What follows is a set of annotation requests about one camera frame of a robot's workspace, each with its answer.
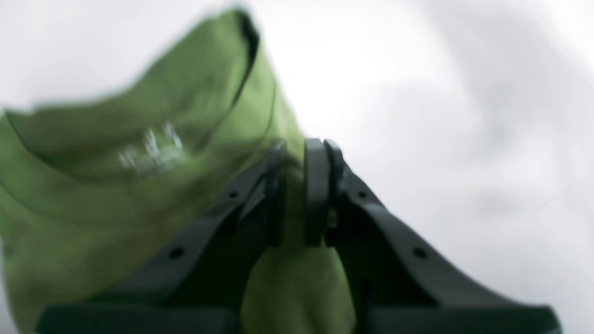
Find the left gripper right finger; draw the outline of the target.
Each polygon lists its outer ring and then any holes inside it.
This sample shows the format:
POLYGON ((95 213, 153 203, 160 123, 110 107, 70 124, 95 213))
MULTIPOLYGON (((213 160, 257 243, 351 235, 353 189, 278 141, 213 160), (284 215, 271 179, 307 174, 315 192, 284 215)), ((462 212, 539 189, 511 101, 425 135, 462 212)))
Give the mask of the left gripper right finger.
POLYGON ((331 140, 306 139, 309 246, 335 249, 357 334, 560 334, 548 306, 514 302, 458 270, 381 203, 331 140))

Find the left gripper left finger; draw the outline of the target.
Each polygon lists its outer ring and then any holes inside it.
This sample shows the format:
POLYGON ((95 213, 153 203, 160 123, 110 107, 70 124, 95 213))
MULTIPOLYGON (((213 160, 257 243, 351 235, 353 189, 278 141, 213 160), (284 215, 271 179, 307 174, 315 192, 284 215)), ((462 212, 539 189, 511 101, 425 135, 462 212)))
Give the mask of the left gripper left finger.
POLYGON ((252 267, 284 236, 286 141, 131 275, 84 302, 51 306, 38 334, 237 334, 252 267))

